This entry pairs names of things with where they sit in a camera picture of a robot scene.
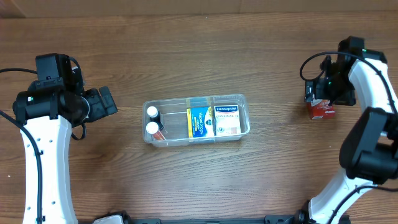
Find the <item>red small box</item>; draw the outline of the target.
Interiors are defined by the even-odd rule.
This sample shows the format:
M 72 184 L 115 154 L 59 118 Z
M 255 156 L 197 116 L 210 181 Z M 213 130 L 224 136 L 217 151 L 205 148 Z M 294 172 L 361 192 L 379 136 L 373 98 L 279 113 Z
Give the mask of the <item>red small box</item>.
M 329 100 L 313 99 L 307 103 L 307 109 L 310 119 L 328 119 L 335 116 L 333 105 L 329 105 Z

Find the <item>black bottle white cap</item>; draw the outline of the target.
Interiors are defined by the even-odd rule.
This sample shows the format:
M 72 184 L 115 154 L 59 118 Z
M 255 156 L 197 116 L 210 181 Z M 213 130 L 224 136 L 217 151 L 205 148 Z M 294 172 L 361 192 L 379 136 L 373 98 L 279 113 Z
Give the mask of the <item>black bottle white cap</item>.
M 164 124 L 162 122 L 161 113 L 155 106 L 150 106 L 147 108 L 147 115 L 151 122 L 157 123 L 159 126 L 159 129 L 163 130 Z

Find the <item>orange bottle white cap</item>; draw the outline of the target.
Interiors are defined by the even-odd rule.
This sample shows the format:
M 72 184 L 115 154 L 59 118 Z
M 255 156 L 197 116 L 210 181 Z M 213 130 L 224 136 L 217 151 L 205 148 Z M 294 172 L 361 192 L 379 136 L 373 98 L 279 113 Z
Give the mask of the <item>orange bottle white cap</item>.
M 149 133 L 155 140 L 165 140 L 165 137 L 160 132 L 159 125 L 156 122 L 151 121 L 147 123 L 146 132 Z

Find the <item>blue yellow box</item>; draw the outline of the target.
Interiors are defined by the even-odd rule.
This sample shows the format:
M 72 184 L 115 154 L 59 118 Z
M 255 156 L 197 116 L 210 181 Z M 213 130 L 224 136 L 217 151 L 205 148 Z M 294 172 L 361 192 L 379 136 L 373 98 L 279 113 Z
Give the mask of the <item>blue yellow box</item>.
M 189 138 L 212 138 L 214 136 L 212 108 L 210 106 L 188 108 L 187 124 Z

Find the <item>white plaster box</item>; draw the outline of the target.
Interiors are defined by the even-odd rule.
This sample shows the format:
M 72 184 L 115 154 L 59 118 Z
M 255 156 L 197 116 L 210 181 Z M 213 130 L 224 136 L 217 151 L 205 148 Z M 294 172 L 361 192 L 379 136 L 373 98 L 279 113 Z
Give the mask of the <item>white plaster box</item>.
M 215 106 L 217 136 L 241 134 L 241 123 L 238 105 Z

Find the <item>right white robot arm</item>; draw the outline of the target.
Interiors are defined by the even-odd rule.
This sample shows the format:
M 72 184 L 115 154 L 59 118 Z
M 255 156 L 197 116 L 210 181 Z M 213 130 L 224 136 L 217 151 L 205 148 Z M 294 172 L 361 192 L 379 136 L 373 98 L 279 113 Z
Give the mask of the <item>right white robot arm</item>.
M 349 36 L 338 50 L 321 55 L 320 74 L 305 79 L 304 101 L 359 102 L 361 116 L 341 145 L 339 171 L 288 223 L 349 223 L 345 212 L 355 201 L 370 190 L 385 190 L 384 183 L 397 178 L 397 97 L 384 53 Z

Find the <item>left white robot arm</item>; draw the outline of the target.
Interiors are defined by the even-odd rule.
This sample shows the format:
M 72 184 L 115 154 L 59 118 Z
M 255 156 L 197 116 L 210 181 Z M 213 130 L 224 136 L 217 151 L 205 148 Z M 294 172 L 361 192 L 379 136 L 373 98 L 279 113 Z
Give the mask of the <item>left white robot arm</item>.
M 80 94 L 54 87 L 17 95 L 14 113 L 25 150 L 24 223 L 77 223 L 70 189 L 72 129 L 116 112 L 106 86 Z

